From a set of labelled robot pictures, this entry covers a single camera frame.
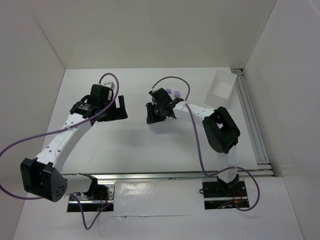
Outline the purple wood block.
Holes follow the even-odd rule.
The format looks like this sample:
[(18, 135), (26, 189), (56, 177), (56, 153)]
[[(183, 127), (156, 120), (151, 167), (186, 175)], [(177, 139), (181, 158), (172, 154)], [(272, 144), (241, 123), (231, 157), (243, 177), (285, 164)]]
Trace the purple wood block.
[(175, 91), (173, 94), (174, 98), (180, 98), (181, 97), (181, 93), (179, 91)]
[(174, 92), (171, 90), (171, 89), (166, 89), (166, 92), (169, 94), (169, 95), (172, 95)]

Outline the white perforated metal bin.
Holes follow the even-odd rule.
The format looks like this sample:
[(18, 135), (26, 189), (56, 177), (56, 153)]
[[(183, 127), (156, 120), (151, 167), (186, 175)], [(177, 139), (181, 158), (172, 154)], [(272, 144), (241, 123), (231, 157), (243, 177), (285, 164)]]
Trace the white perforated metal bin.
[(217, 70), (204, 99), (206, 105), (225, 107), (231, 96), (237, 75), (224, 70)]

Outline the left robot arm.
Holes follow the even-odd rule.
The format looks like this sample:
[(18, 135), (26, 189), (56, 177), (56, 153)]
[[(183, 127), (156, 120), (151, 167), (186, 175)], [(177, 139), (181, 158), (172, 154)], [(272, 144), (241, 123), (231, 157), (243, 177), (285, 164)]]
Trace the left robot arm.
[(115, 97), (112, 82), (94, 84), (90, 94), (76, 102), (62, 131), (33, 159), (25, 158), (21, 165), (24, 190), (51, 202), (64, 195), (83, 194), (93, 199), (107, 188), (87, 173), (62, 176), (64, 164), (81, 138), (96, 122), (123, 120), (128, 117), (122, 95)]

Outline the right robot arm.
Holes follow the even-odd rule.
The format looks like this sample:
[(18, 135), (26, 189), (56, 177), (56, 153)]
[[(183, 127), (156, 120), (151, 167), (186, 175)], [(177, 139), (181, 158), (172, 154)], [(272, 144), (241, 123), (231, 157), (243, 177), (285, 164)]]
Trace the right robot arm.
[(228, 110), (223, 106), (212, 109), (189, 104), (180, 97), (172, 99), (163, 88), (151, 90), (149, 95), (151, 102), (146, 104), (146, 122), (155, 124), (167, 118), (190, 121), (199, 155), (201, 147), (197, 127), (202, 127), (209, 146), (222, 163), (222, 170), (216, 174), (218, 188), (224, 194), (234, 192), (239, 182), (235, 152), (241, 133)]

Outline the aluminium rail front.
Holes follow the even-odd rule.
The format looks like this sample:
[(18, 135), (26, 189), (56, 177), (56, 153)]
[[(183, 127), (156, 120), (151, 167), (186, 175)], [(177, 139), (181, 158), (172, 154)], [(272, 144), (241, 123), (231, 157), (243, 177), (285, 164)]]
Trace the aluminium rail front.
[[(250, 170), (250, 174), (254, 177), (274, 177), (273, 170), (269, 168), (260, 168), (258, 170)], [(238, 170), (240, 178), (249, 177), (242, 170)], [(165, 172), (165, 173), (128, 173), (128, 174), (90, 174), (98, 180), (184, 180), (184, 179), (204, 179), (207, 178), (202, 172)]]

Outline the aluminium rail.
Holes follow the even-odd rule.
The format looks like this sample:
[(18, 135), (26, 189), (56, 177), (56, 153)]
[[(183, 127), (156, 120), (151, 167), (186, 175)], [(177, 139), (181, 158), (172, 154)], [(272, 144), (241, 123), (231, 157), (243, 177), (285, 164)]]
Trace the aluminium rail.
[(231, 68), (230, 70), (232, 74), (236, 75), (235, 88), (244, 114), (246, 126), (248, 128), (248, 134), (253, 147), (258, 171), (260, 172), (258, 176), (274, 176), (273, 167), (245, 84), (243, 71), (238, 68)]
[[(250, 170), (250, 174), (254, 177), (274, 177), (273, 170), (269, 168), (260, 168), (258, 170)], [(242, 170), (238, 170), (240, 178), (249, 177)], [(207, 178), (202, 172), (165, 172), (165, 173), (128, 173), (128, 174), (90, 174), (98, 180), (184, 180), (184, 179), (204, 179)]]

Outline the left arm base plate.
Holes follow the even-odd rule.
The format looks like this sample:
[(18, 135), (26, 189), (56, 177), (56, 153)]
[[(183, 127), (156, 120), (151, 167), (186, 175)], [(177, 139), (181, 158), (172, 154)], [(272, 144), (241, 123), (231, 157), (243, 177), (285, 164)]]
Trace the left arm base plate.
[(87, 196), (84, 192), (83, 186), (79, 183), (72, 183), (71, 186), (66, 188), (66, 194), (74, 194), (79, 203), (81, 204), (85, 213), (114, 211), (114, 198), (116, 182), (114, 180), (101, 180), (97, 181), (97, 186), (93, 190), (93, 194)]

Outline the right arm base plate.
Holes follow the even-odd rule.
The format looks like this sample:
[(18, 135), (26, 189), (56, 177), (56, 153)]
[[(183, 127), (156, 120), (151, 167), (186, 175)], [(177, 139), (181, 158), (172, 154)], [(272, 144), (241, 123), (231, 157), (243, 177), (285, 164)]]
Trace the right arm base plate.
[(205, 210), (234, 209), (237, 204), (239, 208), (250, 207), (243, 180), (240, 180), (230, 191), (221, 190), (217, 181), (205, 181), (199, 193), (203, 195)]

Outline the aluminium rail right side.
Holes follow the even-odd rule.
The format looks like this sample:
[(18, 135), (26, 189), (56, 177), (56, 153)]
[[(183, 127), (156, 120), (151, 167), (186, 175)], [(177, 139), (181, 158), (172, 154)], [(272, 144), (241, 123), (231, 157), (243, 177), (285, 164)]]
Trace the aluminium rail right side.
[(246, 126), (248, 128), (248, 134), (253, 147), (258, 171), (260, 172), (258, 176), (274, 176), (273, 167), (245, 84), (243, 71), (238, 68), (231, 68), (230, 70), (232, 74), (236, 75), (235, 88), (244, 114)]

